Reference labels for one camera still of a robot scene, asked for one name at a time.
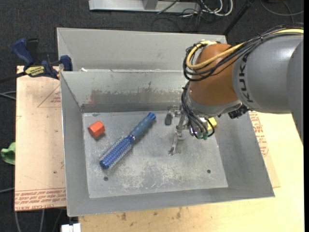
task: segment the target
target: clamp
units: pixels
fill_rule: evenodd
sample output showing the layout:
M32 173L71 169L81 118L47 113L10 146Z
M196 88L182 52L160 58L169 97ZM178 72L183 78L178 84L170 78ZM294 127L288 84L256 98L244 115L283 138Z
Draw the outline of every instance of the clamp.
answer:
M20 59L26 62L24 74L30 77L45 76L59 79L60 71L72 71L73 69L71 58L68 55L61 56L60 60L53 63L43 60L41 65L34 65L35 60L27 49L25 38L19 39L13 44L13 51ZM53 68L53 64L60 65L59 71Z

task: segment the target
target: gray carpet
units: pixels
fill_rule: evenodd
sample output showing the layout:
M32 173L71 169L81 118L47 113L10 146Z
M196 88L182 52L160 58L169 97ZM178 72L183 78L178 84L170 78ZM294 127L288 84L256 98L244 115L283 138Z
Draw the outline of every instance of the gray carpet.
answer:
M115 30L160 31L179 33L223 34L246 0L233 0L231 15L216 18L212 15L201 20L184 20L174 14L154 14L140 12L90 12L89 0L0 0L0 79L14 75L15 66L23 61L12 52L12 44L19 38L38 38L39 59L57 59L55 29L96 28ZM267 1L267 8L279 14L299 12L304 8L304 0ZM230 44L256 36L279 24L303 22L304 14L279 16L270 13L256 0L227 35ZM0 93L16 89L16 82L0 84ZM0 148L15 141L15 102L0 97ZM0 159L0 190L14 186L14 166ZM13 212L14 192L0 193L0 231L17 231ZM45 211L44 232L53 230L59 209ZM18 213L21 231L39 231L41 211ZM63 211L58 224L69 223Z

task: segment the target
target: cardboard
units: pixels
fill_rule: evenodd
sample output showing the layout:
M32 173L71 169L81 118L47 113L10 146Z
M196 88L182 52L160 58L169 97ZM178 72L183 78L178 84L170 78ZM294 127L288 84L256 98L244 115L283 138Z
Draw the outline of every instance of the cardboard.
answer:
M17 79L15 211L65 207L60 82Z

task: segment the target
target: wire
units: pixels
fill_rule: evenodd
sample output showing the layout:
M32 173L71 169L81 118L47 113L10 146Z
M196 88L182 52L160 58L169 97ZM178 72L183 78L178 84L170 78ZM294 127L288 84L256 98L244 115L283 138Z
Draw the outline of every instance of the wire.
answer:
M4 92L3 94L7 95L7 94L13 94L13 93L16 93L16 90L14 90L14 91Z
M17 226L18 232L21 232L21 229L20 229L20 226L19 226L19 222L18 222L17 212L15 212L15 222L16 222L16 226Z
M266 31L265 33L263 33L262 35L255 37L253 39L249 39L247 41L241 42L235 46L231 46L229 47L227 50L221 52L220 54L202 62L199 64L192 64L191 61L194 57L195 52L198 49L201 49L209 44L215 44L216 42L210 42L210 41L202 41L199 42L197 44L195 44L194 46L190 47L187 50L187 54L186 57L183 61L183 71L185 74L185 77L189 80L189 81L200 81L203 80L211 75L215 75L218 73L214 73L220 66L222 66L223 64L227 63L228 61L232 60L235 57L239 57L239 56L243 56L244 54L247 54L249 52L251 52L252 50L254 50L259 44L261 44L262 42L269 40L271 38L274 37L280 37L283 35L293 35L293 34L303 34L304 30L302 27L299 26L295 26L295 24L293 24L293 26L281 26L281 27L275 27L273 29L270 29L268 31ZM204 71L200 71L200 72L196 72L196 70L201 70L204 69L206 67L208 67L211 63L213 63L215 60L219 59L219 58L223 58L222 60L219 61L219 63L217 63L215 66L208 68ZM198 79L192 79L190 78L188 75L198 75L200 76L200 78Z
M166 10L170 9L175 3L177 3L179 0L175 0L174 2L172 2L168 7L166 7L165 9L161 10L160 12L158 12L157 14L161 14L163 12L165 12Z
M274 15L279 15L279 16L293 16L293 15L302 14L302 13L304 12L304 10L302 10L302 11L299 11L299 12L296 12L296 13L280 14L280 13L277 13L277 12L272 11L272 10L270 10L269 8L267 8L267 7L262 3L262 0L260 0L260 3L261 3L261 5L263 6L264 9L266 9L268 12L271 12L271 13L274 14Z
M229 10L224 12L224 13L220 13L223 9L224 3L223 3L222 0L218 0L218 1L220 3L220 7L213 10L213 9L210 9L208 5L206 5L204 0L199 0L200 5L202 7L202 12L213 14L213 15L216 15L216 16L227 16L227 15L232 13L232 11L233 11L233 0L228 0L227 7L229 7Z
M45 209L42 210L42 217L41 217L41 223L40 223L40 230L39 230L39 232L42 232L42 229L43 229L44 213L45 213Z
M212 133L208 135L208 137L211 137L212 135L214 135L214 126L209 119L207 119L207 122L208 122L208 124L210 124L211 129L212 129Z
M55 221L55 224L54 224L54 227L53 227L52 232L55 232L55 229L56 229L56 227L57 227L57 225L58 225L57 223L58 223L58 221L59 221L59 219L60 219L60 216L61 216L62 211L63 211L63 209L60 209L60 212L59 212L59 214L58 214L58 216L57 216L57 218L56 218L56 221Z
M8 191L12 191L14 190L15 188L7 188L7 189L3 189L3 190L0 190L0 193L4 193L4 192L8 192Z
M5 93L0 93L0 96L5 97L5 98L9 98L9 99L12 99L12 100L16 100L15 97L10 96L10 95L7 95L7 94L5 94Z

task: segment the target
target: black cable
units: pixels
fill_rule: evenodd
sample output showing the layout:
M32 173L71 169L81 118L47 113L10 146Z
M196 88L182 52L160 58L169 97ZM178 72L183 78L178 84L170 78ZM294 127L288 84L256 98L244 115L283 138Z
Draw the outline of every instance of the black cable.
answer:
M183 61L183 73L184 73L184 76L189 81L201 81L201 80L206 79L206 78L208 78L210 76L217 75L218 73L220 73L223 70L225 70L230 64L228 66L226 66L224 69L220 70L219 72L214 73L220 66L222 66L225 63L227 63L232 58L235 58L235 57L239 58L240 56L243 56L244 54L247 54L247 53L253 51L257 46L259 46L264 41L270 40L272 38L280 37L280 36L283 36L283 35L299 35L299 33L294 33L294 32L284 32L284 33L280 33L280 34L275 34L276 32L281 31L283 29L290 29L290 28L303 29L302 27L297 26L297 24L293 24L292 27L291 26L284 26L284 25L276 26L276 27L272 28L271 30L266 31L265 33L263 33L260 36L254 37L253 39L250 39L250 40L247 40L247 41L244 41L243 45L240 46L237 49L237 51L234 51L233 53L231 53L231 54L227 55L226 57L224 57L215 66L213 66L211 68L208 68L208 69L206 69L204 71L201 71L201 72L196 72L196 70L202 70L202 69L208 67L209 64L207 64L205 66L202 66L202 67L200 67L198 69L190 69L190 68L188 68L186 66L186 59L188 57L188 54L192 50L192 48L194 47L194 46L192 46L192 47L187 49L186 57L185 57L185 59ZM199 78L191 78L191 77L189 77L189 75L191 75L191 76L200 76L200 77Z
M208 137L211 137L212 135L214 135L214 126L209 119L207 119L207 122L208 122L208 124L210 124L211 129L212 129L212 133L208 135Z
M14 79L19 78L19 77L24 76L24 75L27 75L27 74L25 72L21 72L19 74L15 74L14 76L3 78L3 79L0 80L0 84L6 83L8 81L14 80Z
M160 12L158 12L157 14L161 14L163 12L165 12L166 10L170 9L175 3L177 3L180 0L175 0L174 2L172 2L168 7L166 7L165 9L161 10Z
M299 11L299 12L296 12L296 13L290 13L290 14L280 14L280 13L277 13L275 11L272 11L270 10L269 8L267 8L263 3L262 3L262 0L260 0L260 3L261 5L263 6L264 9L266 9L268 12L274 14L274 15L279 15L279 16L293 16L293 15L299 15L299 14L302 14L304 12L304 10L302 11Z

